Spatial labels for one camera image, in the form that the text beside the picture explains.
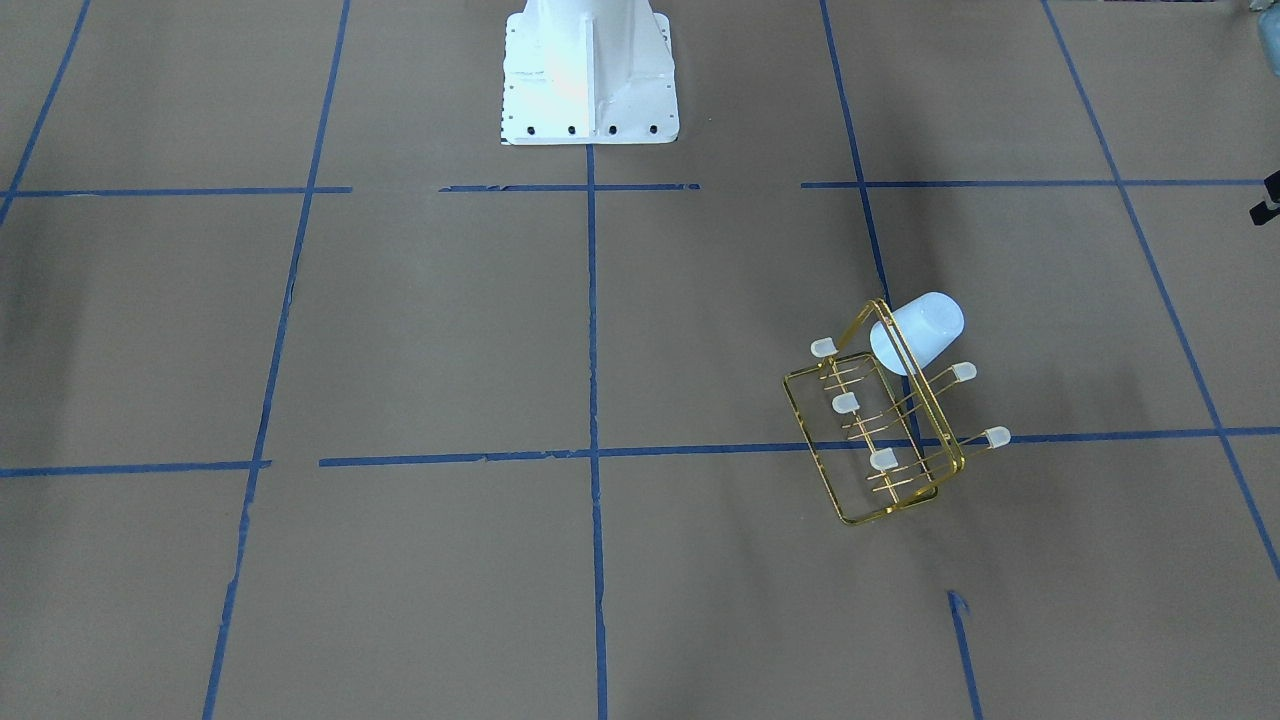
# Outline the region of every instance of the metal rack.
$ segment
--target metal rack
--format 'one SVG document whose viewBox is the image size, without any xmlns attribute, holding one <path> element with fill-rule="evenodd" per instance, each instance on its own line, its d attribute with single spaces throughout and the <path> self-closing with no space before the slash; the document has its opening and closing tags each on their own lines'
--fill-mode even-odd
<svg viewBox="0 0 1280 720">
<path fill-rule="evenodd" d="M 874 352 L 841 355 L 868 322 L 883 325 L 902 368 L 901 391 L 895 391 L 890 374 Z M 899 510 L 933 500 L 938 486 L 964 470 L 968 457 L 1001 447 L 1010 441 L 1004 427 L 993 427 L 966 439 L 957 437 L 938 402 L 938 396 L 972 380 L 978 370 L 972 363 L 948 366 L 932 378 L 924 375 L 901 327 L 883 300 L 869 301 L 849 325 L 840 341 L 823 338 L 813 343 L 817 365 L 787 374 L 782 386 L 818 474 L 841 521 L 849 525 L 869 523 Z M 844 442 L 818 443 L 796 401 L 799 383 L 818 382 L 822 393 L 840 420 Z M 922 423 L 928 434 L 922 434 Z M 873 510 L 849 515 L 841 505 L 832 477 L 823 462 L 820 447 L 836 451 L 865 451 L 870 471 L 865 487 Z M 899 451 L 908 457 L 899 457 Z"/>
</svg>

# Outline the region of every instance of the white plastic tip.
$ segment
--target white plastic tip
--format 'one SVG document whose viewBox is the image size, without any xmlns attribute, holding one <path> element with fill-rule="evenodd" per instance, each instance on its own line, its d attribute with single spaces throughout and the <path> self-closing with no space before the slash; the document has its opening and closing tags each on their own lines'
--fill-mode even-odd
<svg viewBox="0 0 1280 720">
<path fill-rule="evenodd" d="M 813 352 L 813 356 L 819 360 L 822 360 L 823 357 L 831 357 L 832 355 L 836 354 L 836 342 L 829 337 L 815 340 L 809 346 L 809 352 Z"/>
<path fill-rule="evenodd" d="M 973 363 L 956 363 L 951 365 L 951 372 L 955 373 L 957 383 L 964 383 L 978 377 L 978 366 Z"/>
<path fill-rule="evenodd" d="M 872 468 L 879 471 L 890 470 L 897 468 L 897 456 L 893 455 L 892 447 L 886 447 L 883 450 L 877 450 L 872 452 Z"/>
<path fill-rule="evenodd" d="M 851 392 L 837 395 L 831 398 L 831 409 L 841 415 L 856 413 L 859 407 L 861 407 L 861 404 L 858 402 L 858 396 Z"/>
<path fill-rule="evenodd" d="M 1005 447 L 1006 445 L 1009 445 L 1009 441 L 1012 437 L 1009 433 L 1009 428 L 1006 428 L 1004 425 L 996 425 L 995 428 L 987 428 L 986 430 L 982 432 L 982 434 L 987 436 L 987 447 L 992 447 L 992 448 Z"/>
</svg>

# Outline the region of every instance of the blue tape line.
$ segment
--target blue tape line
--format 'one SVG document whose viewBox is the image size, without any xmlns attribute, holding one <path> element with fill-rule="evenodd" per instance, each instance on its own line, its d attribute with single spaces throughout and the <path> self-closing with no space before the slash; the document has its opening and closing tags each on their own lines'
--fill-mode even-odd
<svg viewBox="0 0 1280 720">
<path fill-rule="evenodd" d="M 1222 428 L 1222 433 L 1230 437 L 1280 436 L 1280 427 Z"/>
<path fill-rule="evenodd" d="M 81 4 L 81 12 L 76 17 L 76 27 L 72 28 L 72 37 L 67 41 L 67 50 L 63 53 L 63 61 L 58 64 L 58 72 L 54 74 L 54 82 L 49 86 L 49 95 L 45 96 L 45 104 L 40 106 L 40 114 L 36 115 L 36 126 L 31 128 L 31 136 L 27 138 L 27 147 L 22 151 L 22 159 L 18 160 L 18 169 L 13 173 L 13 181 L 9 183 L 9 192 L 5 193 L 4 204 L 0 205 L 0 225 L 4 224 L 5 218 L 9 217 L 9 208 L 13 206 L 14 193 L 18 192 L 18 187 L 22 186 L 22 177 L 27 174 L 27 165 L 31 164 L 31 155 L 36 151 L 36 141 L 40 140 L 40 131 L 45 128 L 45 120 L 49 119 L 49 109 L 54 106 L 54 97 L 58 96 L 58 88 L 63 85 L 63 77 L 67 74 L 67 65 L 72 61 L 72 53 L 76 51 L 76 44 L 79 42 L 81 29 L 84 28 L 84 18 L 88 15 L 88 4 L 91 0 L 84 0 Z"/>
<path fill-rule="evenodd" d="M 378 465 L 448 465 L 456 462 L 511 462 L 518 460 L 571 460 L 589 457 L 590 450 L 525 450 L 515 452 L 447 452 L 440 455 L 384 455 L 374 457 L 325 457 L 321 468 L 370 468 Z"/>
<path fill-rule="evenodd" d="M 1277 436 L 1280 427 L 1243 427 L 1224 428 L 1228 436 Z M 1190 439 L 1219 437 L 1219 430 L 1213 428 L 1192 428 L 1178 430 L 1117 430 L 1106 433 L 1052 433 L 1052 434 L 1024 434 L 1012 436 L 1010 445 L 1055 445 L 1073 442 L 1124 442 L 1142 439 Z M 920 443 L 927 447 L 937 447 L 937 438 L 920 438 Z M 910 447 L 906 438 L 893 438 L 881 441 L 886 447 Z M 861 450 L 865 447 L 854 441 L 815 442 L 818 450 Z M 600 447 L 595 454 L 600 457 L 655 457 L 667 455 L 736 455 L 751 452 L 804 452 L 809 448 L 803 442 L 755 442 L 731 445 L 655 445 L 632 447 Z M 320 460 L 321 468 L 362 468 L 378 465 L 440 465 L 453 462 L 503 462 L 521 460 L 575 460 L 590 457 L 591 448 L 579 450 L 524 450 L 511 452 L 448 452 L 439 455 L 384 455 L 384 456 L 352 456 L 352 457 L 325 457 Z"/>
<path fill-rule="evenodd" d="M 1253 187 L 1262 184 L 1262 178 L 1226 179 L 1124 179 L 1126 187 Z"/>
<path fill-rule="evenodd" d="M 451 184 L 439 192 L 662 192 L 701 190 L 696 182 L 648 184 Z"/>
<path fill-rule="evenodd" d="M 884 260 L 881 258 L 879 237 L 876 233 L 876 217 L 872 214 L 872 199 L 867 192 L 867 176 L 863 173 L 863 156 L 858 151 L 858 135 L 854 132 L 854 115 L 849 109 L 849 95 L 845 92 L 845 74 L 840 69 L 840 55 L 836 53 L 836 36 L 831 29 L 831 13 L 827 10 L 827 0 L 818 0 L 822 8 L 822 24 L 827 31 L 827 51 L 831 54 L 831 69 L 836 74 L 836 92 L 840 94 L 840 109 L 845 114 L 845 133 L 849 136 L 849 154 L 854 160 L 854 174 L 858 177 L 858 192 L 863 200 L 863 217 L 867 220 L 867 234 L 872 241 L 872 256 L 876 259 L 876 274 L 879 275 L 881 288 L 884 291 L 884 302 L 893 306 L 892 296 L 888 291 L 888 277 L 884 274 Z"/>
<path fill-rule="evenodd" d="M 956 630 L 956 644 L 960 646 L 960 662 L 964 665 L 964 682 L 969 688 L 969 705 L 973 707 L 973 720 L 982 720 L 982 701 L 978 698 L 978 680 L 973 675 L 973 660 L 969 657 L 969 638 L 964 632 L 964 615 L 969 614 L 969 603 L 960 593 L 947 591 L 947 602 L 951 603 L 951 624 Z"/>
<path fill-rule="evenodd" d="M 439 192 L 586 192 L 585 184 L 451 184 Z"/>
<path fill-rule="evenodd" d="M 1261 179 L 1140 179 L 1121 181 L 1125 186 L 1142 187 L 1215 187 L 1215 186 L 1256 186 Z M 916 188 L 916 187 L 1114 187 L 1114 179 L 1032 179 L 1032 181 L 867 181 L 870 188 Z M 855 190 L 858 182 L 803 182 L 803 190 Z"/>
<path fill-rule="evenodd" d="M 664 191 L 685 191 L 685 190 L 701 190 L 703 186 L 696 182 L 675 182 L 675 183 L 652 183 L 652 184 L 598 184 L 595 186 L 596 192 L 664 192 Z"/>
<path fill-rule="evenodd" d="M 275 397 L 275 383 L 280 374 L 280 357 L 284 354 L 284 337 L 288 333 L 289 309 L 293 305 L 293 287 L 298 278 L 298 261 L 302 256 L 302 243 L 306 240 L 307 220 L 311 214 L 311 200 L 315 196 L 316 177 L 320 174 L 320 155 L 324 150 L 325 132 L 329 126 L 329 108 L 333 105 L 333 90 L 338 83 L 338 65 L 342 60 L 342 45 L 347 35 L 347 18 L 351 14 L 351 0 L 343 0 L 342 15 L 338 19 L 338 37 L 334 41 L 333 59 L 329 64 L 329 82 L 325 86 L 324 104 L 320 108 L 320 123 L 316 128 L 315 147 L 311 151 L 311 170 L 307 173 L 307 190 L 302 196 L 302 210 L 298 215 L 298 232 L 293 238 L 293 255 L 289 260 L 289 275 L 284 286 L 284 300 L 280 306 L 280 319 L 275 329 L 275 347 L 271 351 L 271 368 L 266 375 L 266 391 L 262 395 L 262 416 L 253 442 L 253 461 L 262 459 L 266 446 L 266 429 L 271 421 L 271 402 Z M 227 584 L 227 597 L 223 601 L 223 616 L 218 626 L 218 644 L 214 648 L 214 662 L 209 670 L 209 689 L 205 693 L 204 720 L 212 720 L 214 706 L 218 702 L 218 684 L 221 679 L 223 660 L 227 656 L 227 638 L 230 633 L 232 614 L 236 609 L 236 593 L 239 588 L 241 569 L 244 562 L 244 546 L 248 539 L 250 506 L 257 492 L 259 466 L 250 469 L 244 484 L 244 503 L 241 507 L 239 537 L 236 543 L 236 571 Z"/>
<path fill-rule="evenodd" d="M 609 717 L 609 664 L 604 630 L 604 532 L 600 518 L 600 388 L 596 383 L 599 318 L 596 314 L 595 265 L 595 146 L 586 146 L 586 263 L 588 263 L 588 363 L 591 378 L 591 553 L 595 571 L 595 703 L 599 720 Z"/>
<path fill-rule="evenodd" d="M 0 478 L 65 478 L 73 475 L 145 475 L 150 473 L 215 473 L 269 468 L 270 460 L 232 462 L 152 462 L 146 465 L 64 465 L 60 468 L 0 468 Z"/>
<path fill-rule="evenodd" d="M 1231 471 L 1235 474 L 1235 482 L 1240 488 L 1240 495 L 1244 497 L 1244 503 L 1248 506 L 1249 515 L 1253 518 L 1253 524 L 1257 528 L 1258 538 L 1262 541 L 1262 547 L 1266 550 L 1267 557 L 1271 560 L 1271 569 L 1275 571 L 1276 579 L 1280 579 L 1280 556 L 1276 555 L 1275 544 L 1271 542 L 1271 534 L 1267 532 L 1267 527 L 1262 521 L 1262 514 L 1258 512 L 1257 505 L 1253 501 L 1253 492 L 1249 491 L 1249 483 L 1244 479 L 1244 473 L 1240 471 L 1240 466 L 1235 460 L 1235 451 L 1231 448 L 1231 442 L 1228 439 L 1228 434 L 1222 428 L 1222 420 L 1219 418 L 1217 406 L 1213 404 L 1213 397 L 1210 395 L 1208 384 L 1204 382 L 1204 375 L 1201 373 L 1199 363 L 1196 361 L 1196 354 L 1192 352 L 1190 341 L 1187 338 L 1183 323 L 1178 318 L 1178 310 L 1174 307 L 1174 300 L 1169 295 L 1169 290 L 1165 287 L 1165 279 L 1160 274 L 1160 268 L 1156 264 L 1156 255 L 1152 252 L 1151 245 L 1147 242 L 1147 233 L 1142 228 L 1142 222 L 1138 220 L 1138 211 L 1134 209 L 1133 200 L 1129 197 L 1129 191 L 1125 190 L 1124 181 L 1120 178 L 1120 168 L 1116 165 L 1115 156 L 1111 154 L 1111 146 L 1107 143 L 1107 138 L 1102 133 L 1102 126 L 1098 123 L 1098 115 L 1093 111 L 1093 102 L 1089 101 L 1089 96 L 1084 91 L 1084 82 L 1080 79 L 1080 73 L 1075 68 L 1075 61 L 1071 59 L 1071 53 L 1066 47 L 1066 40 L 1062 37 L 1062 31 L 1057 26 L 1053 10 L 1048 6 L 1048 0 L 1041 0 L 1041 8 L 1044 9 L 1044 15 L 1048 18 L 1050 27 L 1053 29 L 1053 37 L 1057 40 L 1057 46 L 1062 51 L 1062 58 L 1066 60 L 1066 68 L 1070 70 L 1071 79 L 1075 82 L 1075 90 L 1079 92 L 1080 100 L 1084 102 L 1084 110 L 1088 113 L 1089 122 L 1093 124 L 1093 132 L 1098 137 L 1098 145 L 1102 146 L 1102 155 L 1107 160 L 1107 167 L 1111 169 L 1111 177 L 1115 179 L 1115 186 L 1120 191 L 1120 197 L 1124 200 L 1125 210 L 1129 213 L 1129 222 L 1133 223 L 1133 229 L 1138 234 L 1138 242 L 1142 245 L 1142 252 L 1147 258 L 1147 266 L 1151 269 L 1151 277 L 1156 282 L 1156 288 L 1160 290 L 1160 297 L 1165 304 L 1165 311 L 1169 313 L 1169 319 L 1174 324 L 1174 332 L 1178 334 L 1178 342 L 1181 345 L 1183 354 L 1187 356 L 1187 363 L 1192 368 L 1192 375 L 1194 375 L 1196 386 L 1199 388 L 1201 398 L 1204 401 L 1204 409 L 1208 410 L 1210 420 L 1217 430 L 1219 439 L 1222 443 L 1222 452 L 1226 455 L 1228 462 L 1231 465 Z"/>
<path fill-rule="evenodd" d="M 351 186 L 325 186 L 314 190 L 316 195 L 346 195 Z M 161 188 L 110 188 L 110 190 L 20 190 L 14 197 L 172 197 L 204 195 L 303 195 L 305 187 L 161 187 Z"/>
</svg>

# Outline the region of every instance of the black object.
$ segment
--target black object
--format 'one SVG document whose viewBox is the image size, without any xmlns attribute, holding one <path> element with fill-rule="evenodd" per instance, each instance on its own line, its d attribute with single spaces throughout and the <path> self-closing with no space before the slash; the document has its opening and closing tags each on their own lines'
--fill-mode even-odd
<svg viewBox="0 0 1280 720">
<path fill-rule="evenodd" d="M 1271 196 L 1271 202 L 1280 204 L 1280 173 L 1275 173 L 1265 179 L 1263 184 L 1267 186 L 1267 195 Z M 1280 208 L 1272 209 L 1267 205 L 1266 200 L 1258 202 L 1253 208 L 1249 208 L 1249 217 L 1253 218 L 1253 224 L 1256 225 L 1265 225 L 1274 220 L 1277 215 L 1280 215 Z"/>
</svg>

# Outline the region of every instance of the white plastic cup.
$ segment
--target white plastic cup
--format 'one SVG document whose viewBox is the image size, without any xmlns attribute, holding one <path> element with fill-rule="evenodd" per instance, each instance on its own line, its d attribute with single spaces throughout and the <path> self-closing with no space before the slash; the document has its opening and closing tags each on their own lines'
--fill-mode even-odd
<svg viewBox="0 0 1280 720">
<path fill-rule="evenodd" d="M 899 331 L 902 332 L 906 345 L 911 347 L 915 361 L 923 370 L 960 337 L 964 331 L 964 311 L 950 296 L 927 292 L 895 310 L 893 322 L 897 323 Z M 891 372 L 899 375 L 906 374 L 893 348 L 893 341 L 890 340 L 882 323 L 872 327 L 872 352 Z"/>
<path fill-rule="evenodd" d="M 1271 72 L 1280 77 L 1280 5 L 1272 5 L 1258 17 L 1258 35 Z"/>
</svg>

